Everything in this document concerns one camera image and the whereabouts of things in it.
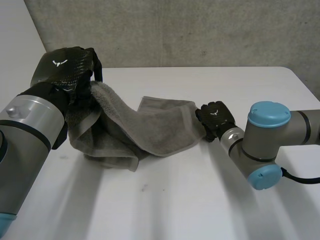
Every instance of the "light blue joint cap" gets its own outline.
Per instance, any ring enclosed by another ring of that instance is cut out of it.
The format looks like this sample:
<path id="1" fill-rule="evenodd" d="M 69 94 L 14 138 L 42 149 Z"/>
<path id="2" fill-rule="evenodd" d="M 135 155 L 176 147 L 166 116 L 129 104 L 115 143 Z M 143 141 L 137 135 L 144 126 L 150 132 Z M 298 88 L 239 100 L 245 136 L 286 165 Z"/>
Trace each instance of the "light blue joint cap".
<path id="1" fill-rule="evenodd" d="M 254 189 L 263 190 L 276 185 L 281 177 L 281 168 L 277 164 L 271 164 L 253 171 L 247 180 Z"/>
<path id="2" fill-rule="evenodd" d="M 248 121 L 260 128 L 277 128 L 285 125 L 291 118 L 290 110 L 281 103 L 259 101 L 252 105 Z"/>
<path id="3" fill-rule="evenodd" d="M 9 213 L 0 213 L 0 239 L 6 234 L 11 223 L 17 218 L 17 215 Z"/>

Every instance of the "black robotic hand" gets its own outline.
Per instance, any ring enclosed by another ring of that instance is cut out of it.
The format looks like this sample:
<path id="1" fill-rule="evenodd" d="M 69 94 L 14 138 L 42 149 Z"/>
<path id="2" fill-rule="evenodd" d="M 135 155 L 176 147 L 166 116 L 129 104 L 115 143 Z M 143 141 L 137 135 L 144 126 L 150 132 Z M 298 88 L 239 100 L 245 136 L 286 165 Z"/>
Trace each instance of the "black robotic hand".
<path id="1" fill-rule="evenodd" d="M 91 103 L 91 76 L 102 82 L 102 65 L 93 48 L 65 47 L 45 53 L 31 80 L 31 86 L 50 83 L 64 90 L 69 104 L 86 107 Z"/>
<path id="2" fill-rule="evenodd" d="M 236 126 L 235 119 L 222 101 L 210 102 L 195 111 L 195 115 L 206 131 L 205 139 L 212 142 Z"/>

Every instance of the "table surface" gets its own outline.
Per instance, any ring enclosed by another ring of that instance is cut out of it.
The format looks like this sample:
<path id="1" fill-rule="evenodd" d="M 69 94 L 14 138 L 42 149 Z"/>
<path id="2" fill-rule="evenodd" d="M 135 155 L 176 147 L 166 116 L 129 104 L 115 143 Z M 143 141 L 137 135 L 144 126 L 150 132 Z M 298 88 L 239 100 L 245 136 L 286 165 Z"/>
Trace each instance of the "table surface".
<path id="1" fill-rule="evenodd" d="M 3 109 L 29 86 L 45 49 L 23 1 L 0 1 L 0 19 Z M 142 96 L 199 107 L 221 100 L 242 128 L 258 101 L 320 108 L 282 67 L 113 68 L 103 77 L 135 110 Z M 276 161 L 298 176 L 318 177 L 319 152 L 317 146 L 283 147 Z M 149 157 L 136 172 L 101 168 L 65 142 L 49 154 L 3 240 L 316 240 L 319 200 L 320 185 L 288 179 L 252 189 L 217 141 Z"/>

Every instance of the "gray wall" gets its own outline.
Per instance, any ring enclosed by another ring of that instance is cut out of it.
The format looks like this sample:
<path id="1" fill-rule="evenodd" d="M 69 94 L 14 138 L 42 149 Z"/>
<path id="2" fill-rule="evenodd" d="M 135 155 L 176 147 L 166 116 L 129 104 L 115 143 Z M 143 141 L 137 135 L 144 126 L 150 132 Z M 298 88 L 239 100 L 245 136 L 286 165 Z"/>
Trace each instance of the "gray wall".
<path id="1" fill-rule="evenodd" d="M 320 99 L 320 0 L 25 0 L 47 51 L 104 67 L 283 66 Z"/>

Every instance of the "towel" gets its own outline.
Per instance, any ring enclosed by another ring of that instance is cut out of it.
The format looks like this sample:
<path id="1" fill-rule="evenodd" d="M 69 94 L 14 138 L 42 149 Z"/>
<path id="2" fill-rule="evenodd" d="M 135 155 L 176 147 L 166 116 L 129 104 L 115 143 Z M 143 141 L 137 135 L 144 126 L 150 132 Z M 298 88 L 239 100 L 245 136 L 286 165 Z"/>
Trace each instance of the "towel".
<path id="1" fill-rule="evenodd" d="M 136 171 L 147 156 L 168 157 L 196 145 L 206 135 L 192 101 L 144 96 L 137 111 L 108 85 L 92 81 L 95 104 L 69 109 L 70 144 L 107 168 Z"/>

